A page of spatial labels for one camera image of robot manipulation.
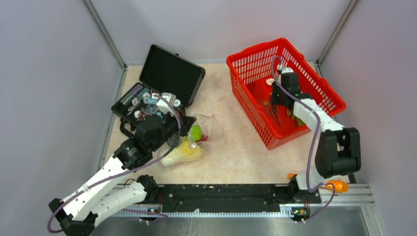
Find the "brown toy grape bunch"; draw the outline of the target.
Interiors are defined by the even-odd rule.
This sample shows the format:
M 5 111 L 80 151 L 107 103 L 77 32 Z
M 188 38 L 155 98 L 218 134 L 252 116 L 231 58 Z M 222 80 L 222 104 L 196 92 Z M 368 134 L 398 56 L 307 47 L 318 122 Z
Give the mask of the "brown toy grape bunch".
M 263 105 L 269 109 L 269 117 L 272 118 L 278 124 L 279 127 L 281 127 L 281 123 L 278 118 L 278 108 L 267 101 L 264 101 Z

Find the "green toy grape bunch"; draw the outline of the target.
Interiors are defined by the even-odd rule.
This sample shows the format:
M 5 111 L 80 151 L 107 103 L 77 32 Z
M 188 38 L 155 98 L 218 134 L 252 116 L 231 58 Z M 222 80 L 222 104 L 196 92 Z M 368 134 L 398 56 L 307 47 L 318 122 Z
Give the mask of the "green toy grape bunch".
M 300 118 L 295 116 L 292 112 L 290 112 L 290 110 L 287 110 L 287 116 L 290 117 L 292 120 L 294 120 L 297 123 L 298 127 L 305 125 L 305 123 Z

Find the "yellow toy cabbage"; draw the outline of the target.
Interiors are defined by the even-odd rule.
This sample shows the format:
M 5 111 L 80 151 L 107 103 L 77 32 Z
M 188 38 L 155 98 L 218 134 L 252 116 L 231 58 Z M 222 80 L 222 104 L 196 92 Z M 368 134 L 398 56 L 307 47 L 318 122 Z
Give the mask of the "yellow toy cabbage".
M 183 138 L 181 143 L 161 160 L 161 163 L 164 166 L 172 166 L 181 162 L 195 161 L 200 159 L 204 152 L 192 138 Z

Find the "red plastic basket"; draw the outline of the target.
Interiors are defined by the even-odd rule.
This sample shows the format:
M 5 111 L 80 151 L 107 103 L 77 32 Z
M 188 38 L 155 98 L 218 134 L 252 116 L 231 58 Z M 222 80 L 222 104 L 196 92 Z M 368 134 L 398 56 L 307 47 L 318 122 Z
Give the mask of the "red plastic basket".
M 286 108 L 278 107 L 272 114 L 269 105 L 272 87 L 267 79 L 272 77 L 273 56 L 281 57 L 283 66 L 292 68 L 299 77 L 302 92 L 310 94 L 316 103 L 331 117 L 346 109 L 346 103 L 320 77 L 286 38 L 260 43 L 226 58 L 230 69 L 232 91 L 256 129 L 266 148 L 272 150 L 310 132 L 290 118 Z

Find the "green toy apple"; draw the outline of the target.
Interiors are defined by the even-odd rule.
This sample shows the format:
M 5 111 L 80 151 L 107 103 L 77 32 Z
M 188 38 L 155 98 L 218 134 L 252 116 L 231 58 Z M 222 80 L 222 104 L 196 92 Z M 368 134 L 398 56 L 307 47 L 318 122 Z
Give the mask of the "green toy apple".
M 193 125 L 189 131 L 195 142 L 198 142 L 202 136 L 201 127 L 199 125 Z

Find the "clear zip top bag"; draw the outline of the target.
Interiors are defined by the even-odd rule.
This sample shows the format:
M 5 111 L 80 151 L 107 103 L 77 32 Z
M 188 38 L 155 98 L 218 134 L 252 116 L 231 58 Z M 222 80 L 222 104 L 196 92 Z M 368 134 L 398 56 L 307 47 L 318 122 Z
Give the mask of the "clear zip top bag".
M 206 155 L 212 146 L 221 142 L 224 138 L 224 129 L 216 115 L 210 116 L 195 113 L 196 122 L 191 126 L 185 136 L 178 141 L 173 135 L 156 153 L 156 157 L 162 156 L 171 147 L 174 149 L 160 162 L 164 166 L 172 166 L 182 162 L 190 162 Z

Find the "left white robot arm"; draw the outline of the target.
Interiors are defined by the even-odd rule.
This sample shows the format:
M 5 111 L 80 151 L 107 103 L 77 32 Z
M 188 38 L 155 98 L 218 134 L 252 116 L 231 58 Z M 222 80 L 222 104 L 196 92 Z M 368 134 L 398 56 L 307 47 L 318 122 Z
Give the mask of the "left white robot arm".
M 135 133 L 130 134 L 109 160 L 87 182 L 63 199 L 49 203 L 52 216 L 47 230 L 52 234 L 88 236 L 105 219 L 134 203 L 152 203 L 157 199 L 158 185 L 154 178 L 142 175 L 116 193 L 111 190 L 123 179 L 167 157 L 174 146 L 160 157 L 153 153 L 172 139 L 178 144 L 196 122 L 169 101 L 166 94 L 153 94 L 156 110 L 150 114 L 140 106 Z

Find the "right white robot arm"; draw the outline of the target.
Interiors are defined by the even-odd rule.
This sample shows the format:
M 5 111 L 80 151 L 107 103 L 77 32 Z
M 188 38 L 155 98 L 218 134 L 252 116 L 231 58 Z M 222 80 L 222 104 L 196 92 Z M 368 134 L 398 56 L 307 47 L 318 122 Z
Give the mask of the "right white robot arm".
M 319 187 L 361 168 L 360 134 L 325 112 L 308 93 L 302 92 L 298 74 L 289 67 L 272 66 L 272 105 L 285 107 L 313 131 L 306 171 L 291 177 L 288 195 L 301 203 Z

